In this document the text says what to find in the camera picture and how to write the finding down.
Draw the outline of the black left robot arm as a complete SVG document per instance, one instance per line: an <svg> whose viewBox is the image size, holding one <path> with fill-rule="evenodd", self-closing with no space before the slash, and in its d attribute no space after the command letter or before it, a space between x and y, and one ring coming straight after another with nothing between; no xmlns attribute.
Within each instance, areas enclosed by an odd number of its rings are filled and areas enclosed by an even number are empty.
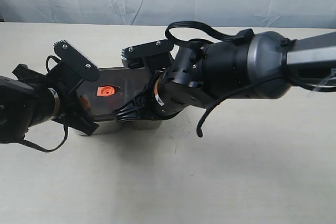
<svg viewBox="0 0 336 224"><path fill-rule="evenodd" d="M74 67L59 62L47 74L19 64L13 73L16 80L1 77L2 144L22 142L30 127L49 120L86 135L98 128L76 93L85 81L98 80L94 64Z"/></svg>

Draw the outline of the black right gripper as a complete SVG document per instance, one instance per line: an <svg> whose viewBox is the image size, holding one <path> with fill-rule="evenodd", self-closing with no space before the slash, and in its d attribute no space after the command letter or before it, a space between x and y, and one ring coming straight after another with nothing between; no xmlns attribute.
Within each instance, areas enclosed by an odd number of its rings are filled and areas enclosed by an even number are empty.
<svg viewBox="0 0 336 224"><path fill-rule="evenodd" d="M155 108L154 85L163 72L173 62L170 53L162 53L154 56L145 56L129 59L125 53L121 54L123 65L132 70L144 68L149 76L144 88L123 106L113 110L114 119L118 122L133 122L140 120L169 120L173 115L167 115Z"/></svg>

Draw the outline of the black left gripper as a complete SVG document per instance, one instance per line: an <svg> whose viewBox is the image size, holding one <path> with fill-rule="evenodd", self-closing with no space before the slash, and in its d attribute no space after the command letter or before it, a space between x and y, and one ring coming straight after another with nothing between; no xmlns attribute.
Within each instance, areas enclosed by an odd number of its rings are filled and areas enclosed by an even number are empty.
<svg viewBox="0 0 336 224"><path fill-rule="evenodd" d="M25 64L18 64L12 71L18 81L33 87L50 88L56 91L59 97L59 108L51 119L57 123L91 135L98 124L89 116L90 102L84 96L77 96L77 89L84 79L78 76L62 60L56 60L56 65L49 68L46 60L46 74L30 69Z"/></svg>

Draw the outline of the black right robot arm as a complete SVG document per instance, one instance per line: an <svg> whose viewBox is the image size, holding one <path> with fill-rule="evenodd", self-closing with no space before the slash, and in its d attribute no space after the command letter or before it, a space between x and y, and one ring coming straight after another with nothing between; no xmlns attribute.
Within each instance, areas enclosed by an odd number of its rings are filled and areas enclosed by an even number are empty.
<svg viewBox="0 0 336 224"><path fill-rule="evenodd" d="M145 63L155 45L123 51L130 69L144 67L144 89L115 109L116 120L168 120L188 106L209 114L227 99L278 99L291 87L335 91L335 33L291 40L274 31L239 32L232 41L192 39L175 58L158 66Z"/></svg>

